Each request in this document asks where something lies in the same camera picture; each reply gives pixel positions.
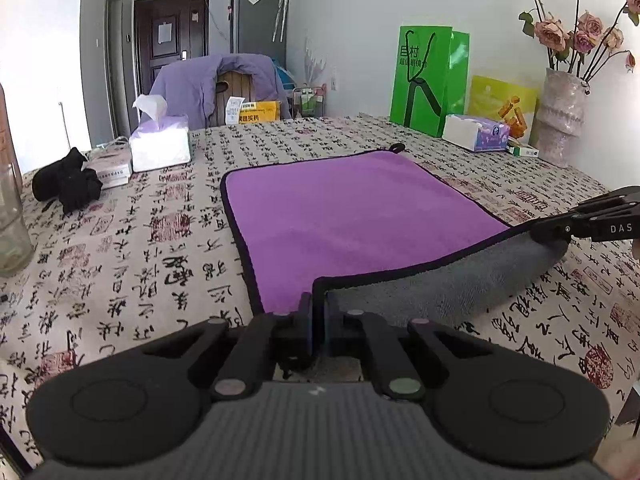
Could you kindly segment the purple tissue pack by bag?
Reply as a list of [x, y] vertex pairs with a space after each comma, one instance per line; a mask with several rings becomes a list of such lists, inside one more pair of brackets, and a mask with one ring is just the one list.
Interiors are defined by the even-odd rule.
[[510, 127], [491, 119], [448, 115], [442, 138], [473, 153], [504, 152], [508, 146]]

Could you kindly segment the purple jacket on chair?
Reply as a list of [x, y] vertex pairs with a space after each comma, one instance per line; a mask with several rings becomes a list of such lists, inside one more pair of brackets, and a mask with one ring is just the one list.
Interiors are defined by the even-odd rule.
[[229, 72], [250, 75], [254, 97], [258, 101], [279, 101], [281, 118], [291, 118], [276, 66], [262, 54], [212, 54], [170, 63], [160, 69], [150, 95], [165, 99], [169, 116], [186, 116], [191, 130], [204, 129], [216, 114], [218, 76]]

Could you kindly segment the green paper shopping bag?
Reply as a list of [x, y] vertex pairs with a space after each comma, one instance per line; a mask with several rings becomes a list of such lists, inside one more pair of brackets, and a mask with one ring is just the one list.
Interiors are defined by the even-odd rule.
[[470, 35], [450, 26], [399, 31], [390, 121], [439, 138], [446, 118], [465, 108]]

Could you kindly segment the yellow cardboard box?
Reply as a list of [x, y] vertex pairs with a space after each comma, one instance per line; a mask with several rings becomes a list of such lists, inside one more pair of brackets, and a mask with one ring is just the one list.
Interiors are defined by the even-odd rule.
[[281, 118], [279, 101], [244, 102], [239, 112], [240, 124], [277, 122]]

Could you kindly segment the purple and grey towel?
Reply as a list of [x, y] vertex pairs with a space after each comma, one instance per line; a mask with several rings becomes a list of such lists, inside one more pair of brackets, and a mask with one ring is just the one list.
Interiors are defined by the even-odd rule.
[[401, 145], [227, 172], [220, 192], [256, 314], [309, 304], [314, 325], [363, 310], [454, 326], [503, 304], [568, 240], [507, 226]]

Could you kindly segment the dark brown entrance door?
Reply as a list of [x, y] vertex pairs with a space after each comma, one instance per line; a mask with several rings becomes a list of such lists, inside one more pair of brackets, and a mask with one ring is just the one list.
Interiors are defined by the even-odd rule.
[[208, 55], [208, 0], [136, 0], [138, 92], [149, 94], [160, 70]]

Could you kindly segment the metal storage rack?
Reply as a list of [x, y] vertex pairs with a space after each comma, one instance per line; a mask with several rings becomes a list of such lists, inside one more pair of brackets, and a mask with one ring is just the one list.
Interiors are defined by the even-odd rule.
[[326, 114], [326, 85], [293, 90], [293, 116], [321, 118]]

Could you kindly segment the white purple tissue pack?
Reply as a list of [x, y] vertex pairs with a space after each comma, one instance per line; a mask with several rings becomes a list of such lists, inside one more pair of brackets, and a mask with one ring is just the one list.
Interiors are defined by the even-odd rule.
[[140, 94], [132, 106], [148, 120], [131, 133], [132, 169], [145, 172], [187, 164], [191, 161], [189, 118], [171, 116], [162, 96]]

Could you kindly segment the pink white flat box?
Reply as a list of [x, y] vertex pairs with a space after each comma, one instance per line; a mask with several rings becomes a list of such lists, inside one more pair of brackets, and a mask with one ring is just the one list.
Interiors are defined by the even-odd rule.
[[84, 167], [96, 172], [104, 190], [126, 185], [132, 176], [130, 148], [125, 144], [100, 148], [88, 156]]

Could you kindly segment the clear glass jar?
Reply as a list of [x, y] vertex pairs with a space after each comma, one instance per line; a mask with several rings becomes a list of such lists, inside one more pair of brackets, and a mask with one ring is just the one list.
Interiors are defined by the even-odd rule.
[[34, 245], [24, 221], [23, 204], [9, 162], [1, 164], [0, 273], [2, 278], [17, 274], [29, 264]]

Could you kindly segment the pink textured vase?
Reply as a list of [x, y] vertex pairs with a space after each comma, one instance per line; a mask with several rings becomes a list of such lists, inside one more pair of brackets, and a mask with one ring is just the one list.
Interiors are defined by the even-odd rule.
[[566, 168], [582, 135], [589, 84], [562, 70], [548, 68], [538, 98], [530, 140], [538, 157]]

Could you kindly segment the grey refrigerator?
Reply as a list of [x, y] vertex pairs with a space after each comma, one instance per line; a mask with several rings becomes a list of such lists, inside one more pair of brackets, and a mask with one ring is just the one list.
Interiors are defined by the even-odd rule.
[[288, 0], [231, 0], [230, 51], [262, 54], [286, 66]]

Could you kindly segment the wooden chair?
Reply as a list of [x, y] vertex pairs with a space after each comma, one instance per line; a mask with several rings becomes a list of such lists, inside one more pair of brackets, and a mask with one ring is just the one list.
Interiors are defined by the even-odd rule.
[[226, 107], [228, 99], [243, 98], [246, 102], [255, 102], [253, 77], [238, 72], [225, 72], [217, 77], [215, 86], [215, 110], [208, 118], [209, 127], [226, 124]]

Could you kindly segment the small green white box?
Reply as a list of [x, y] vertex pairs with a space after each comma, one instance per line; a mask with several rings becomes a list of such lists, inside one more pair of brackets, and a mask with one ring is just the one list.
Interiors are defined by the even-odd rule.
[[539, 150], [527, 144], [518, 144], [510, 142], [506, 150], [515, 157], [538, 158]]

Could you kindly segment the dried pink roses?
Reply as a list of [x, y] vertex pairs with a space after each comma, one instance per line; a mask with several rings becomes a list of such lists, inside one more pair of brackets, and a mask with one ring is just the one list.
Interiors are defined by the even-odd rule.
[[567, 25], [548, 11], [542, 0], [533, 3], [533, 9], [522, 12], [518, 20], [523, 34], [546, 49], [550, 70], [564, 70], [586, 88], [613, 58], [623, 58], [629, 73], [636, 70], [637, 59], [624, 47], [625, 36], [618, 22], [624, 16], [634, 26], [639, 25], [639, 0], [624, 0], [610, 26], [584, 9], [582, 0], [575, 0], [573, 21]]

